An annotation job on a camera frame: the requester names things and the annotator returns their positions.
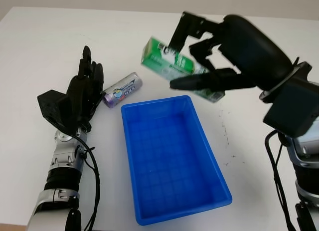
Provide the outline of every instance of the white tabletop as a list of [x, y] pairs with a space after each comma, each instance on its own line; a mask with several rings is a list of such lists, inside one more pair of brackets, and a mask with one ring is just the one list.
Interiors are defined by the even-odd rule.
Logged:
[[[221, 15], [207, 15], [222, 21]], [[262, 120], [270, 105], [257, 88], [228, 91], [216, 104], [190, 92], [173, 91], [168, 83], [140, 65], [151, 35], [169, 42], [180, 14], [14, 7], [0, 22], [0, 223], [27, 224], [43, 190], [55, 149], [52, 127], [42, 116], [37, 95], [65, 92], [78, 72], [84, 45], [102, 63], [104, 87], [135, 71], [144, 85], [120, 105], [101, 104], [88, 134], [101, 174], [101, 200], [95, 229], [105, 231], [286, 230], [268, 156]], [[249, 17], [283, 49], [313, 67], [319, 82], [319, 21]], [[216, 54], [218, 67], [229, 65]], [[233, 196], [229, 206], [159, 223], [139, 226], [135, 220], [131, 180], [120, 108], [123, 104], [189, 95]], [[279, 142], [274, 139], [273, 150]], [[297, 226], [299, 201], [295, 174], [286, 150], [281, 174], [292, 221]], [[85, 167], [80, 183], [82, 226], [94, 203], [94, 176]]]

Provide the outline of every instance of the green package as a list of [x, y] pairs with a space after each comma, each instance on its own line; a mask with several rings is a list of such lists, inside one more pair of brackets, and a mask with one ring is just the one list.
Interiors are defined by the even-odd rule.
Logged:
[[[176, 50], [151, 37], [144, 47], [141, 63], [166, 80], [209, 72], [205, 67], [183, 56]], [[194, 90], [213, 103], [225, 96], [224, 91], [212, 92], [210, 89]]]

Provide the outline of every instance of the blue tray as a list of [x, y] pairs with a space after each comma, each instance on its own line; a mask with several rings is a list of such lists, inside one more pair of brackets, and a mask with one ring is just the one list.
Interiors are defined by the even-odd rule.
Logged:
[[140, 225], [232, 202], [189, 96], [124, 105], [121, 111]]

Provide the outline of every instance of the black cable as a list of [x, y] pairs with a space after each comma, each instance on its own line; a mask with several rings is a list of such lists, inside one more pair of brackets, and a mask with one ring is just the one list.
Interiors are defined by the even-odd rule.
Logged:
[[267, 154], [268, 154], [269, 159], [270, 159], [270, 163], [271, 163], [273, 171], [274, 171], [274, 180], [275, 180], [275, 184], [276, 184], [276, 190], [277, 190], [277, 194], [278, 194], [278, 198], [279, 198], [281, 207], [282, 207], [284, 214], [285, 214], [287, 228], [289, 231], [296, 231], [295, 227], [293, 226], [293, 224], [291, 223], [291, 220], [290, 220], [290, 215], [289, 215], [289, 210], [288, 210], [288, 206], [287, 206], [284, 188], [283, 188], [283, 185], [282, 185], [281, 180], [280, 180], [280, 176], [279, 176], [279, 173], [277, 170], [277, 165], [276, 165], [276, 162], [274, 160], [274, 156], [273, 156], [271, 149], [270, 149], [270, 146], [269, 146], [270, 138], [276, 134], [277, 134], [277, 130], [274, 130], [266, 136], [265, 147], [266, 147], [266, 151], [267, 151]]
[[[85, 155], [84, 155], [84, 162], [89, 166], [90, 169], [93, 170], [94, 174], [95, 174], [95, 201], [94, 201], [94, 209], [93, 209], [93, 213], [91, 215], [90, 220], [88, 221], [88, 224], [86, 225], [84, 231], [86, 231], [87, 227], [89, 226], [88, 231], [92, 231], [93, 229], [93, 225], [94, 225], [94, 221], [95, 221], [95, 217], [96, 217], [96, 213], [97, 213], [97, 209], [98, 209], [98, 205], [99, 205], [99, 201], [100, 201], [100, 196], [101, 196], [101, 190], [100, 190], [100, 174], [99, 174], [99, 169], [98, 169], [98, 165], [96, 163], [95, 157], [92, 153], [92, 150], [94, 150], [94, 147], [89, 148], [89, 146], [79, 137], [75, 136], [75, 135], [70, 135], [72, 138], [76, 139], [77, 141], [79, 141], [83, 147], [85, 148]], [[86, 161], [86, 154], [89, 154], [93, 166], [89, 165]]]
[[280, 144], [280, 148], [279, 148], [279, 152], [278, 152], [278, 156], [276, 159], [276, 166], [278, 166], [278, 162], [279, 162], [279, 158], [281, 156], [281, 151], [283, 150], [283, 144]]

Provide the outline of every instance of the battery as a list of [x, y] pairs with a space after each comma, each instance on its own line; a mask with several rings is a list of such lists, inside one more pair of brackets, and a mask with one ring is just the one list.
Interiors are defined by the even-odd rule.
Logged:
[[104, 90], [106, 94], [103, 98], [103, 102], [109, 108], [112, 108], [120, 103], [122, 100], [124, 100], [126, 97], [130, 96], [132, 93], [140, 89], [142, 84], [142, 80], [138, 77], [136, 72], [133, 72], [111, 87]]

